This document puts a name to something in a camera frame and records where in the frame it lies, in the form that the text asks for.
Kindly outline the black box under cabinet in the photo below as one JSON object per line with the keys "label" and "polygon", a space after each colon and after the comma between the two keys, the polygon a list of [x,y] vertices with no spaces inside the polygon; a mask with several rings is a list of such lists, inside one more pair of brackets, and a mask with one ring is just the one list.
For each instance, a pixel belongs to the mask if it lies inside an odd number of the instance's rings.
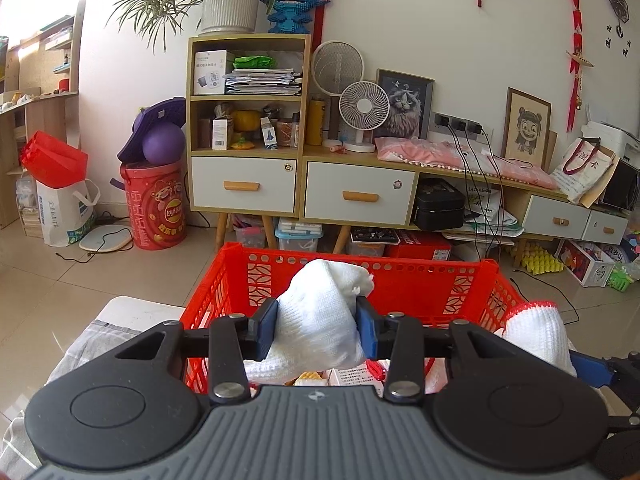
{"label": "black box under cabinet", "polygon": [[441,178],[421,178],[411,216],[422,231],[459,229],[464,223],[465,196]]}

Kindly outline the red snack bucket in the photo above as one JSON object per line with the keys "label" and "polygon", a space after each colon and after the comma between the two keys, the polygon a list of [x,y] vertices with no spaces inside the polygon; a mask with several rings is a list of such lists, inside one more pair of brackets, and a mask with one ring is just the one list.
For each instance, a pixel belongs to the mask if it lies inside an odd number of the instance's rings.
{"label": "red snack bucket", "polygon": [[182,163],[120,165],[132,236],[137,248],[162,250],[186,237]]}

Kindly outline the white glove bundle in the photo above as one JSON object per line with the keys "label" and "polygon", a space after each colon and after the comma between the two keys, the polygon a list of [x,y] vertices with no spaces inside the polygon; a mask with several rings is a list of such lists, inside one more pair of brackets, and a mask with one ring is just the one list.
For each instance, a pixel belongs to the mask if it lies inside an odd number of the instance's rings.
{"label": "white glove bundle", "polygon": [[262,362],[244,362],[247,379],[254,384],[284,385],[303,372],[362,364],[356,300],[373,289],[373,278],[362,266],[309,261],[278,297],[274,341]]}

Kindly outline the yellow toy corn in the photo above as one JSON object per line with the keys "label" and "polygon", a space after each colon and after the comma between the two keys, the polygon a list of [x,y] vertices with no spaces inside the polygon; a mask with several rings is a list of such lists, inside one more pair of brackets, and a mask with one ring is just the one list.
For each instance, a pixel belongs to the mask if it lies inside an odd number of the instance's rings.
{"label": "yellow toy corn", "polygon": [[296,387],[325,387],[328,380],[318,372],[303,372],[293,382]]}

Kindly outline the pink folded cloth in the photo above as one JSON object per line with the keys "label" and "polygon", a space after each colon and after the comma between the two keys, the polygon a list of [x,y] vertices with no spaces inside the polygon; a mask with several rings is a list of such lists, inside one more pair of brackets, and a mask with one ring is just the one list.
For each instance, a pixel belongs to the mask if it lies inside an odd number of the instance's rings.
{"label": "pink folded cloth", "polygon": [[377,138],[375,140],[378,159],[384,162],[405,162],[424,168],[438,168],[457,172],[470,172],[479,176],[557,190],[555,180],[540,167],[529,162],[504,159],[484,153],[480,148],[468,144],[431,142],[420,139]]}

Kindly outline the white red gift bag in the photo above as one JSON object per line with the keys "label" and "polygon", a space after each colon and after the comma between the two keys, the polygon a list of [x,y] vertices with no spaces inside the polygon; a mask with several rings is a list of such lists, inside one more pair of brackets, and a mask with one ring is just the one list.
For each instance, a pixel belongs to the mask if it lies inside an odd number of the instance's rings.
{"label": "white red gift bag", "polygon": [[570,203],[590,208],[603,194],[619,161],[599,142],[579,138],[570,144],[551,177]]}

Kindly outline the white floor scale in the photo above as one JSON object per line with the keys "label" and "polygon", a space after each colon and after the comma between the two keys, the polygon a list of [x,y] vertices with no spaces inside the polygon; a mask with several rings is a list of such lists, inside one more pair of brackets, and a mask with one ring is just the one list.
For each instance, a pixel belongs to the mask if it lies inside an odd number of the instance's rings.
{"label": "white floor scale", "polygon": [[128,226],[96,226],[80,241],[79,247],[85,252],[109,254],[129,247],[134,239]]}

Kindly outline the wooden desk shelf left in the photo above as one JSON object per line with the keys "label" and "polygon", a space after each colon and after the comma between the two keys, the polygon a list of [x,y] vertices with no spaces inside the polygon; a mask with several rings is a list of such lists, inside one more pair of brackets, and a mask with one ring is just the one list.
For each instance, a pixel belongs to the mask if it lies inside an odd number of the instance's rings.
{"label": "wooden desk shelf left", "polygon": [[1,226],[21,218],[15,183],[26,174],[20,151],[38,131],[67,139],[67,102],[79,96],[86,3],[76,13],[4,50],[1,63]]}

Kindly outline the cat picture frame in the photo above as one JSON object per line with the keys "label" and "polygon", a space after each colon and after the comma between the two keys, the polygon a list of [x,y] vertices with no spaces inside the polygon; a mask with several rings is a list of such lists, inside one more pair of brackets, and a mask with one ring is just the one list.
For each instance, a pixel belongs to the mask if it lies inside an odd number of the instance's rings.
{"label": "cat picture frame", "polygon": [[390,101],[390,112],[374,136],[425,139],[431,118],[434,79],[379,68],[376,82]]}

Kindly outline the round racket fan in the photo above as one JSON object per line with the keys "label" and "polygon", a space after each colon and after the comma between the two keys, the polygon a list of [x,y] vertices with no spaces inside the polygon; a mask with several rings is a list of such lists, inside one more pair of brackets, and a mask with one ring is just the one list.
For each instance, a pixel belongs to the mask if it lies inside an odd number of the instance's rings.
{"label": "round racket fan", "polygon": [[316,87],[330,100],[329,139],[336,140],[340,131],[341,115],[338,107],[344,90],[354,82],[363,80],[364,61],[360,51],[347,42],[322,42],[311,59],[311,76]]}

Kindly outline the blue Stitch figure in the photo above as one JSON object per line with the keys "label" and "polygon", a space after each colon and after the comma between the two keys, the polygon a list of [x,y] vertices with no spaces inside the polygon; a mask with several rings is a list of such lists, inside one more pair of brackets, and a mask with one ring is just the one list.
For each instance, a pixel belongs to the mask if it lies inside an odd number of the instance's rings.
{"label": "blue Stitch figure", "polygon": [[268,6],[270,34],[310,35],[311,12],[331,0],[262,0]]}

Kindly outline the white glove red cuff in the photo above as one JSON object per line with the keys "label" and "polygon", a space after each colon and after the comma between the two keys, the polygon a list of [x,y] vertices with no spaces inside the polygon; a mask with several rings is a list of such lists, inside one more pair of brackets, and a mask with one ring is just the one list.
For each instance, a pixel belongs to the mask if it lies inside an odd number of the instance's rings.
{"label": "white glove red cuff", "polygon": [[506,314],[503,328],[495,335],[515,344],[543,361],[574,377],[576,370],[570,360],[574,347],[556,304],[551,301],[529,301],[519,304]]}

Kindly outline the purple ball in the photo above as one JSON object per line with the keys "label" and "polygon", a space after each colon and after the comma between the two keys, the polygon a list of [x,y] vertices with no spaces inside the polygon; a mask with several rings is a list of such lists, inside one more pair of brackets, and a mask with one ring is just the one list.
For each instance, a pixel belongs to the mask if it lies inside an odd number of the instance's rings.
{"label": "purple ball", "polygon": [[181,159],[186,138],[180,127],[172,122],[158,122],[144,136],[142,152],[152,165],[168,165]]}

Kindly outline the white shopping bag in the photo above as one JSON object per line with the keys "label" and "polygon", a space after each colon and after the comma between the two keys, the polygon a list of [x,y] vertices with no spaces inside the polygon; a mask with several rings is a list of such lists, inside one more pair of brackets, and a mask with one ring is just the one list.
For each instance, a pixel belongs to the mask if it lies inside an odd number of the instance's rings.
{"label": "white shopping bag", "polygon": [[37,193],[44,244],[67,247],[78,243],[92,229],[101,191],[91,180],[65,188],[49,188],[38,182]]}

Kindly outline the grey checkered tablecloth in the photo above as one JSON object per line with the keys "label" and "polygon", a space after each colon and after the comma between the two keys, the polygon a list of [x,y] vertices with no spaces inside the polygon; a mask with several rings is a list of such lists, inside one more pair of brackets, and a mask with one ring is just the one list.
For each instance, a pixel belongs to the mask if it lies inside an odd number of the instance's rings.
{"label": "grey checkered tablecloth", "polygon": [[[110,300],[74,340],[49,375],[46,385],[155,326],[178,320],[184,307],[119,296]],[[27,479],[41,466],[25,428],[21,408],[1,438],[1,478]]]}

